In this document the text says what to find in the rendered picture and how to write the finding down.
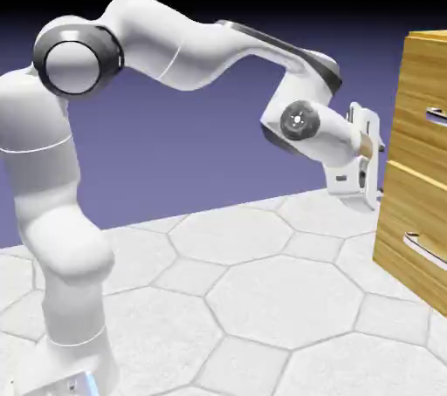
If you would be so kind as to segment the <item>light wood cabinet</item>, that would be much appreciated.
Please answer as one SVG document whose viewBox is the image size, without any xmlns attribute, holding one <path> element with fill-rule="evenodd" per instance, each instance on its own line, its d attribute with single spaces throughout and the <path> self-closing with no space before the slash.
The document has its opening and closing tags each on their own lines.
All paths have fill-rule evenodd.
<svg viewBox="0 0 447 396">
<path fill-rule="evenodd" d="M 447 30 L 405 38 L 373 258 L 447 317 Z"/>
</svg>

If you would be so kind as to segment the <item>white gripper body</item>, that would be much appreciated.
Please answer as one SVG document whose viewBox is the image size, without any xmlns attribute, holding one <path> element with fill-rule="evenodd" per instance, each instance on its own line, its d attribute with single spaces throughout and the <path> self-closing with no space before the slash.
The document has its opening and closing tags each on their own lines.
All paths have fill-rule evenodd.
<svg viewBox="0 0 447 396">
<path fill-rule="evenodd" d="M 379 154 L 382 146 L 380 119 L 378 115 L 353 103 L 353 118 L 361 136 L 359 153 L 349 164 L 350 192 L 347 205 L 357 211 L 375 211 L 377 208 L 377 182 Z"/>
</svg>

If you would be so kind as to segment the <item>wood drawer front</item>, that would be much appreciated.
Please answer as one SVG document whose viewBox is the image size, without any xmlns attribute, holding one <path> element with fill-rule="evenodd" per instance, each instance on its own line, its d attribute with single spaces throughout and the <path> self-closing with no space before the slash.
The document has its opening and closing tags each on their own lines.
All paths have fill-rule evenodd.
<svg viewBox="0 0 447 396">
<path fill-rule="evenodd" d="M 406 232 L 447 261 L 447 185 L 387 163 L 373 259 L 391 276 L 447 317 L 447 271 L 403 242 Z"/>
<path fill-rule="evenodd" d="M 447 127 L 426 108 L 447 111 L 447 30 L 412 31 L 405 38 L 389 159 L 447 185 Z"/>
</svg>

